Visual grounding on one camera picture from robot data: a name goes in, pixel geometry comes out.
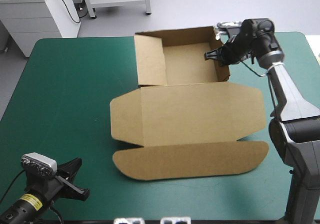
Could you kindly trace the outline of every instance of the robotic arm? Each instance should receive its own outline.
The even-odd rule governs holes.
[[[205,59],[218,60],[224,66],[250,57],[253,62],[256,57],[259,66],[267,70],[278,101],[271,113],[274,118],[269,124],[269,134],[283,162],[293,167],[285,216],[278,222],[315,223],[320,197],[320,110],[304,100],[286,71],[285,56],[271,20],[246,19],[241,26],[231,24],[218,24],[229,40],[207,52]]]

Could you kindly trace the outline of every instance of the white cabinet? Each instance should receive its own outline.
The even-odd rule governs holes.
[[[73,1],[64,1],[79,21]],[[39,39],[77,37],[80,28],[62,0],[0,0],[0,20],[26,57]]]

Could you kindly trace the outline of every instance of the black cylinder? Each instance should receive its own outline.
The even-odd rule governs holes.
[[[0,216],[0,224],[32,222],[47,208],[48,203],[39,194],[28,192]]]

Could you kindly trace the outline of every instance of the box lid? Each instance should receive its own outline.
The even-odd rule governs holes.
[[[256,168],[268,150],[265,142],[158,146],[117,151],[113,162],[138,180],[234,175]]]
[[[229,82],[143,87],[110,108],[112,137],[144,147],[236,141],[266,125],[262,93]]]

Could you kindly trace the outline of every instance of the white floor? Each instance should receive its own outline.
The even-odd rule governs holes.
[[[99,8],[97,19],[82,19],[79,37],[130,36],[137,31],[215,25],[218,21],[268,17],[277,31],[313,35],[319,51],[320,0],[151,0],[152,15],[143,5]],[[0,54],[0,118],[27,62],[12,43]]]

